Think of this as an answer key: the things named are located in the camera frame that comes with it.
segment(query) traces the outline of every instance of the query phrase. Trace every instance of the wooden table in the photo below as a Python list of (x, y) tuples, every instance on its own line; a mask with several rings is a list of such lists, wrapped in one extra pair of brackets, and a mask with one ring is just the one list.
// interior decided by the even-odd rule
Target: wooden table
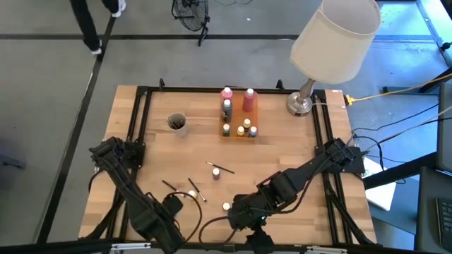
[[(136, 93), (136, 86), (121, 85), (117, 88), (105, 137), (116, 136), (125, 139)], [(337, 90), (326, 91), (333, 134), (347, 140), (350, 124), (345, 109), (343, 94)], [(224, 139), (218, 135), (219, 94), (208, 92), (153, 92), (150, 103), (148, 124), (145, 131), (146, 151), (137, 183), (144, 193), (150, 191), (162, 200), (169, 192), (162, 184), (164, 179), (181, 191), (192, 189), (190, 177), (208, 202), (200, 204), (203, 209), (204, 224), (208, 220), (225, 216), (224, 202), (232, 203), (236, 194), (256, 192), (256, 184), (278, 170), (299, 167), (314, 157), (316, 146), (313, 117), (294, 117), (285, 108), (287, 95), (259, 95), (259, 137), (256, 142), (240, 142)], [(171, 133), (166, 120), (174, 112), (187, 117), (189, 134), (179, 138)], [(323, 128), (323, 139), (326, 133)], [(93, 147), (99, 143), (93, 140)], [(212, 179), (212, 167), (205, 161), (231, 169), (236, 174), (221, 172), (221, 179)], [(347, 210), (357, 225), (373, 241), (376, 241), (369, 206), (363, 183), (352, 174), (341, 174)], [(85, 216), (79, 235), (88, 235), (111, 207), (114, 184), (106, 172), (93, 182), (88, 198)], [(193, 200), (181, 198), (184, 207), (176, 216), (181, 233), (188, 236), (198, 221), (198, 210)], [(122, 213), (119, 213), (115, 236)], [(336, 211), (339, 239), (343, 242), (343, 228), (340, 215)], [(328, 223), (325, 195), (321, 176), (314, 178), (302, 205), (292, 214), (278, 214), (267, 218), (263, 228), (273, 238), (275, 244), (316, 244), (330, 245), (331, 233)], [(203, 232), (206, 243), (223, 242), (232, 230), (228, 221), (209, 225)], [(244, 243), (250, 230), (237, 232), (232, 243)], [(198, 243), (198, 234), (190, 240)], [(126, 239), (143, 240), (129, 225)]]

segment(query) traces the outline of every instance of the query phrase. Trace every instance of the white lampshade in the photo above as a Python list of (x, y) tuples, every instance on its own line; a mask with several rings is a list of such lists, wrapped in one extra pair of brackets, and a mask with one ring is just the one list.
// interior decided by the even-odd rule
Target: white lampshade
[(323, 0), (290, 53), (313, 80), (338, 84), (354, 78), (380, 27), (374, 0)]

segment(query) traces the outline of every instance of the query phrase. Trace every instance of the gray floor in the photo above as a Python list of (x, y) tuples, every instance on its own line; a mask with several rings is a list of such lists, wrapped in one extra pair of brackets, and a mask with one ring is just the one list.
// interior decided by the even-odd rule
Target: gray floor
[[(170, 15), (170, 4), (158, 0), (129, 0), (112, 34), (190, 34)], [(320, 1), (253, 1), (222, 6), (210, 1), (212, 34), (298, 34)], [(100, 1), (89, 1), (97, 31), (109, 20)], [(414, 3), (379, 2), (379, 35), (428, 35)], [(58, 0), (4, 0), (0, 34), (78, 34), (69, 3)], [(88, 148), (103, 137), (117, 85), (274, 87), (282, 79), (296, 88), (307, 77), (289, 61), (292, 41), (192, 40), (110, 41), (76, 149), (68, 181), (49, 237), (74, 240), (93, 173)], [(24, 170), (0, 169), (0, 246), (31, 243), (54, 182), (62, 151), (85, 92), (94, 58), (81, 41), (0, 40), (0, 152), (27, 162)], [(348, 83), (318, 88), (342, 89), (358, 98), (379, 93), (385, 85), (411, 86), (427, 81), (446, 68), (432, 42), (372, 44), (362, 70)], [(417, 113), (437, 103), (435, 97), (387, 96), (348, 107), (353, 128), (375, 128)], [(425, 115), (388, 127), (363, 132), (377, 140), (435, 115)], [(358, 140), (362, 147), (371, 145)], [(384, 146), (384, 156), (410, 160), (434, 151), (436, 126), (431, 124), (400, 136)], [(387, 167), (397, 165), (385, 161)], [(414, 237), (374, 221), (379, 243), (410, 249)]]

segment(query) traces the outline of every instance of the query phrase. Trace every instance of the black pants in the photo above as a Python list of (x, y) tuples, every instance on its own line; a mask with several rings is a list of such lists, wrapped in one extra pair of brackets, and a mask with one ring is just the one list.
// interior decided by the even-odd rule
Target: black pants
[[(116, 13), (119, 10), (118, 0), (102, 0), (102, 3), (111, 13)], [(91, 17), (90, 11), (88, 10), (86, 0), (71, 0), (71, 5), (78, 26), (80, 26), (84, 36), (83, 42), (90, 50), (95, 51), (99, 49), (99, 37), (97, 36), (93, 17)]]

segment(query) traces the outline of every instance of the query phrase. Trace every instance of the electric fan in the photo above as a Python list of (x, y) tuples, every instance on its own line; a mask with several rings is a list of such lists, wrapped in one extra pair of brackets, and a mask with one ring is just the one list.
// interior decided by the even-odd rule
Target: electric fan
[(202, 29), (198, 46), (201, 46), (209, 31), (207, 28), (207, 22), (210, 21), (208, 12), (208, 0), (173, 0), (172, 2), (172, 16), (179, 19), (186, 29), (194, 32)]

